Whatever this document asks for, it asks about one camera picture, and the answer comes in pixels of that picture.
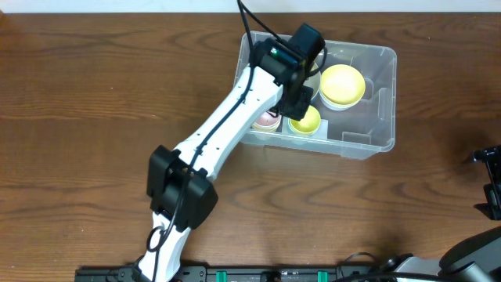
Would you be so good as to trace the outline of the grey bowl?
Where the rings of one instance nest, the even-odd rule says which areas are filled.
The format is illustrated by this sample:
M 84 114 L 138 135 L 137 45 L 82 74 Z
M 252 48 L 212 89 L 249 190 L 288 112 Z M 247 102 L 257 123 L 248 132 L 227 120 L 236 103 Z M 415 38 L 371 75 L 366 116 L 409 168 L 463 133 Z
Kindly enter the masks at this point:
M 331 109 L 331 110 L 335 110 L 335 111 L 347 110 L 348 108 L 353 107 L 355 104 L 357 104 L 359 102 L 359 100 L 357 100 L 354 103 L 349 103 L 347 105 L 341 105 L 341 104 L 337 104 L 337 103 L 334 103 L 334 102 L 330 101 L 323 94 L 322 91 L 319 91 L 319 94 L 320 94 L 320 98 L 321 98 L 324 106 L 327 107 L 327 108 L 329 108 L 329 109 Z

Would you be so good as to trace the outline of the yellow bowl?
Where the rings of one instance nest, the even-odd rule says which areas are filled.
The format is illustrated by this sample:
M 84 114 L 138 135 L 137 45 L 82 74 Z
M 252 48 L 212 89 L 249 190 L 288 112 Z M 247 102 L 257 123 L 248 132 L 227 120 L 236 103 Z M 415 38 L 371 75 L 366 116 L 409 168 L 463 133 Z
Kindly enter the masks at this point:
M 339 107 L 356 104 L 366 90 L 362 73 L 352 66 L 337 64 L 321 74 L 320 92 L 329 103 Z

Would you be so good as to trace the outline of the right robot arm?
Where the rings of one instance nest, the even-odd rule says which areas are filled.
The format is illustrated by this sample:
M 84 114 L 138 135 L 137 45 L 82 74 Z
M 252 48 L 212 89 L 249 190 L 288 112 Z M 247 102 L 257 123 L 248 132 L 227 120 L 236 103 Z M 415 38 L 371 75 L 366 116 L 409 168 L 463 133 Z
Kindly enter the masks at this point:
M 483 187 L 486 202 L 474 207 L 493 221 L 500 220 L 500 146 L 476 150 L 473 162 L 482 162 L 490 182 Z M 422 273 L 461 281 L 500 280 L 500 228 L 467 238 L 439 260 L 421 259 L 411 254 L 390 259 L 382 267 L 390 272 Z

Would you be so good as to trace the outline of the light blue cup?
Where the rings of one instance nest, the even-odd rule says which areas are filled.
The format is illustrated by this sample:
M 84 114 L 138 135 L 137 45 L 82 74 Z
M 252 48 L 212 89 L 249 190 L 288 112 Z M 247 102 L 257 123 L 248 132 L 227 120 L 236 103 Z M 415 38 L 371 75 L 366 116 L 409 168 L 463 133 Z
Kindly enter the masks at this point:
M 318 132 L 319 128 L 312 130 L 310 132 L 302 132 L 297 130 L 292 124 L 289 124 L 289 130 L 293 137 L 292 143 L 297 145 L 302 145 L 310 142 L 312 139 L 315 139 L 315 134 Z

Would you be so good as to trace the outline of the beige bowl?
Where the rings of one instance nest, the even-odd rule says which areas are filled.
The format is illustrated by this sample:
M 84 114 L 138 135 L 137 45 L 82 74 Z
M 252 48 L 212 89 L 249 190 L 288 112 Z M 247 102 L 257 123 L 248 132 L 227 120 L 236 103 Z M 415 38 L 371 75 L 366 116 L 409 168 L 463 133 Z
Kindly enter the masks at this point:
M 313 104 L 319 94 L 321 84 L 321 72 L 317 72 L 315 75 L 309 77 L 305 81 L 305 86 L 311 88 L 313 90 L 312 98 L 310 100 L 310 104 Z

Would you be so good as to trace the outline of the white bowl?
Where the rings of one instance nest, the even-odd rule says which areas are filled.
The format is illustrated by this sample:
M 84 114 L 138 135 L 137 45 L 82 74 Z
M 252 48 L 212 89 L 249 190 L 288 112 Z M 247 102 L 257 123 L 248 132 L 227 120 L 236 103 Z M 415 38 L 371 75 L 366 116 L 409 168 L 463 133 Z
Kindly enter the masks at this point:
M 330 103 L 330 102 L 325 101 L 325 100 L 323 100 L 323 104 L 328 109 L 334 110 L 334 111 L 347 110 L 348 108 L 353 107 L 355 105 L 355 103 L 351 103 L 348 105 L 340 105 L 340 104 L 336 104 L 336 103 Z

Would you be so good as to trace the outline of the yellow cup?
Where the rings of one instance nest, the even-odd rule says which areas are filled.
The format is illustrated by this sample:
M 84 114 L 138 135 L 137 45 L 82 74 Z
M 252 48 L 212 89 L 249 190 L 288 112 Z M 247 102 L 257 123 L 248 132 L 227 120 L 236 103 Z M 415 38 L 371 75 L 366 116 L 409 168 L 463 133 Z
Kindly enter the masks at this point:
M 252 129 L 258 130 L 258 131 L 263 131 L 263 132 L 275 132 L 276 129 L 279 127 L 279 123 L 274 124 L 274 125 L 260 125 L 257 123 L 252 124 Z
M 290 119 L 289 124 L 302 132 L 310 132 L 320 127 L 321 116 L 316 108 L 309 106 L 305 116 L 300 121 Z

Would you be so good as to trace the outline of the pink cup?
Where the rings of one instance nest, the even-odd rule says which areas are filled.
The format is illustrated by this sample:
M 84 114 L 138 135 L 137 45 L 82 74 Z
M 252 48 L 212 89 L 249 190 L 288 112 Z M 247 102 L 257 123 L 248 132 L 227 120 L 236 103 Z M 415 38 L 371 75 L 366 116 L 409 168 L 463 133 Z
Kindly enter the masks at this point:
M 260 125 L 274 125 L 281 122 L 281 115 L 280 114 L 274 114 L 273 112 L 266 111 L 264 112 L 257 120 L 255 123 L 260 124 Z

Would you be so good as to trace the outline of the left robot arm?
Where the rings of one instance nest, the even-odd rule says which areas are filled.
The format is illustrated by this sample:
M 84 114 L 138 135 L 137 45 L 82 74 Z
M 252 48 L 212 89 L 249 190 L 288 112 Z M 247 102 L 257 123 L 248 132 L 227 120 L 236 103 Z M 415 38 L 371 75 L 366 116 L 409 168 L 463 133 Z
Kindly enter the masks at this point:
M 305 80 L 317 73 L 316 57 L 326 43 L 302 24 L 288 40 L 273 35 L 250 43 L 249 63 L 230 94 L 212 115 L 173 150 L 159 146 L 149 160 L 146 193 L 153 228 L 147 251 L 136 266 L 138 281 L 169 281 L 191 230 L 218 201 L 213 182 L 246 131 L 267 111 L 299 121 L 313 91 Z

